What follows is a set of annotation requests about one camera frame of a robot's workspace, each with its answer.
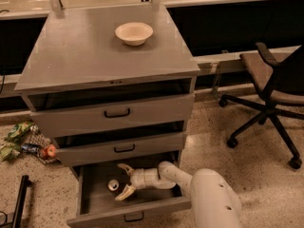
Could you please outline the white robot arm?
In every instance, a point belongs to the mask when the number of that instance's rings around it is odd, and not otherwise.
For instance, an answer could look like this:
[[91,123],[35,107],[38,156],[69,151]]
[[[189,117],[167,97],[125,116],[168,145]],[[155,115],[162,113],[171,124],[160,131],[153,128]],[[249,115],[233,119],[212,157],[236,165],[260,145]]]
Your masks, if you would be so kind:
[[136,190],[169,189],[177,184],[191,200],[196,228],[241,228],[240,199],[218,172],[204,168],[190,175],[169,161],[149,169],[134,169],[125,163],[117,166],[126,172],[129,184],[115,200],[125,200]]

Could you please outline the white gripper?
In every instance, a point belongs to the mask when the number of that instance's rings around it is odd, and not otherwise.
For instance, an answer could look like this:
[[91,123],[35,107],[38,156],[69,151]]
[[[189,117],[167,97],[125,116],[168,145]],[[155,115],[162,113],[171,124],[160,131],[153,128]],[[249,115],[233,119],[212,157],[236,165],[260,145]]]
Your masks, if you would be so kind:
[[130,197],[136,189],[144,189],[146,187],[143,169],[134,170],[131,166],[125,163],[118,163],[117,166],[130,176],[130,182],[132,185],[127,184],[122,193],[115,198],[116,201],[125,200]]

